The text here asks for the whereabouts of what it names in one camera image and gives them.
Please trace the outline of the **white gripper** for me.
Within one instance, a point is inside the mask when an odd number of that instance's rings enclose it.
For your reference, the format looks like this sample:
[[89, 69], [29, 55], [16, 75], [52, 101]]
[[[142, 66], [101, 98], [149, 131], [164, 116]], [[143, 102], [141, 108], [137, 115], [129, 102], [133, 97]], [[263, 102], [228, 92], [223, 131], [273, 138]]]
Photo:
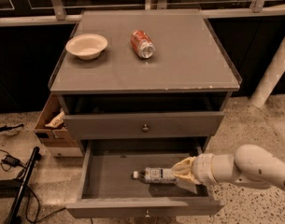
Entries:
[[173, 176], [195, 185], [215, 185], [217, 181], [212, 172], [213, 157], [213, 154], [200, 154], [196, 158], [185, 158], [173, 165]]

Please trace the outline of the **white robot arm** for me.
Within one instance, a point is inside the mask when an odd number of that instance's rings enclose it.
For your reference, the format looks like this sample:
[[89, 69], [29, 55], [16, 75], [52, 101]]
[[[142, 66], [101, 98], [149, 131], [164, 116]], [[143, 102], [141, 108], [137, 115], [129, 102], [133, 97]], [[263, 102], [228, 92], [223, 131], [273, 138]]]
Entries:
[[[285, 36], [250, 101], [262, 107], [285, 72]], [[176, 163], [172, 174], [197, 185], [231, 183], [253, 189], [271, 186], [285, 191], [285, 162], [255, 145], [243, 145], [234, 154], [211, 153], [189, 157]]]

